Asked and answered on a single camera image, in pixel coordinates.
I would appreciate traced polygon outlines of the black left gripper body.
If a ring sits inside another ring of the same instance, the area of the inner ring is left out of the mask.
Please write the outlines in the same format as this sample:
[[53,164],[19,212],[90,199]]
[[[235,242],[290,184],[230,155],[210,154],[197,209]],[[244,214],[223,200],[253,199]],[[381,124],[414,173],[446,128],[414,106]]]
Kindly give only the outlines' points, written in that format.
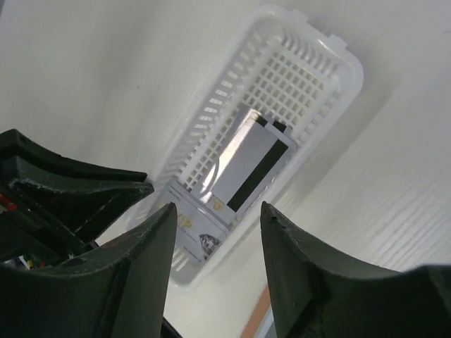
[[8,184],[14,179],[50,180],[72,178],[42,170],[21,158],[1,162],[1,257],[29,256],[38,266],[52,265],[95,248],[93,236],[79,236],[64,226],[39,227],[25,211],[21,202],[13,200]]

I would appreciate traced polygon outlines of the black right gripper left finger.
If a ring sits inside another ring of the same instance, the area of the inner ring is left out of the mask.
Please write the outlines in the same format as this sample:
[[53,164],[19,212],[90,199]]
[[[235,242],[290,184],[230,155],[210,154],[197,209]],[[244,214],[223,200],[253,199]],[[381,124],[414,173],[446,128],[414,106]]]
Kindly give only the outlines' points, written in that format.
[[2,337],[159,337],[177,209],[58,266],[1,264]]

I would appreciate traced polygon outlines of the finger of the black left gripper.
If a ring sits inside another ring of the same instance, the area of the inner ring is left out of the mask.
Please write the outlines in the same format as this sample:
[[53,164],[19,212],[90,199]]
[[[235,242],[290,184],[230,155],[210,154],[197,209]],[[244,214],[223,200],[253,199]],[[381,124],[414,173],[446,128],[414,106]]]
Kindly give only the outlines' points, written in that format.
[[39,227],[64,226],[79,236],[100,235],[131,206],[154,192],[150,182],[52,178],[14,179],[8,184]]
[[107,168],[63,157],[11,129],[1,133],[1,160],[14,156],[47,172],[77,179],[144,182],[147,178],[143,172]]

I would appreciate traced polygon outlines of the white plastic basket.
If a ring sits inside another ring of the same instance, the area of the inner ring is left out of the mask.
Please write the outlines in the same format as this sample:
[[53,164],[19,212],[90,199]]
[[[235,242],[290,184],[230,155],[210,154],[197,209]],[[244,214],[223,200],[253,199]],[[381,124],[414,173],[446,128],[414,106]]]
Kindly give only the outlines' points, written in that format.
[[[263,201],[274,202],[360,92],[361,63],[335,35],[309,24],[299,11],[265,5],[235,40],[215,80],[190,109],[191,119],[161,172],[149,211],[177,182],[228,228],[228,237],[203,263],[174,247],[171,282],[188,288],[212,271],[257,222]],[[218,158],[249,106],[290,129],[297,150],[243,213],[235,214],[210,192]]]

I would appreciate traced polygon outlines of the tan leather card holder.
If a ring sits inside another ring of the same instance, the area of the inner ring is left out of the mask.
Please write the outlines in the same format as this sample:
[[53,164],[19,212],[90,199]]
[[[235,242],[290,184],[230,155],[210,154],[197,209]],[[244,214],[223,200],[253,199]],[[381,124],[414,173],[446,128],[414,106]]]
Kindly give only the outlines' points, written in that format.
[[276,337],[268,287],[262,292],[240,337]]

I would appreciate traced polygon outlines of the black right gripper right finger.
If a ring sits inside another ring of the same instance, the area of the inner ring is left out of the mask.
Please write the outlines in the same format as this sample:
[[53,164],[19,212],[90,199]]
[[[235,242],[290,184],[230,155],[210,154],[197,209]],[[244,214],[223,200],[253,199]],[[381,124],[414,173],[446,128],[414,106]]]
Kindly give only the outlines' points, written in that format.
[[279,337],[449,337],[450,267],[398,272],[354,258],[268,203],[261,240]]

